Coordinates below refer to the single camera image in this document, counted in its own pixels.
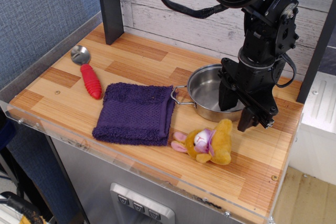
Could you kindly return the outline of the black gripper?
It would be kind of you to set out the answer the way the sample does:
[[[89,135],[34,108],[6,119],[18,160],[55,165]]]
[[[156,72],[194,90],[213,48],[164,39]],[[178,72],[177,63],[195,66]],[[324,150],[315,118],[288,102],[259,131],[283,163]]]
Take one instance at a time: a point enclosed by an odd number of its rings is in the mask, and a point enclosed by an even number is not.
[[[278,108],[272,90],[279,80],[285,66],[283,59],[265,68],[253,68],[242,61],[234,62],[228,58],[221,60],[222,69],[218,76],[218,105],[221,111],[234,108],[238,101],[245,107],[238,123],[238,130],[246,131],[261,124],[264,128],[273,125],[273,117]]]

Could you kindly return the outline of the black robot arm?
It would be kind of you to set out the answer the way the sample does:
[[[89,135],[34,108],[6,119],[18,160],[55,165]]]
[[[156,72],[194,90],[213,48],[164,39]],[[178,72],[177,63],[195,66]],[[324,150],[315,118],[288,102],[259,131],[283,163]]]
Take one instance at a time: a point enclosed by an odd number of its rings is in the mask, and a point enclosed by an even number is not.
[[[237,61],[223,58],[219,71],[219,107],[226,111],[241,102],[245,107],[239,131],[273,125],[278,114],[272,90],[279,86],[285,65],[296,66],[287,55],[299,36],[295,19],[298,0],[217,0],[224,8],[240,8],[245,40]]]

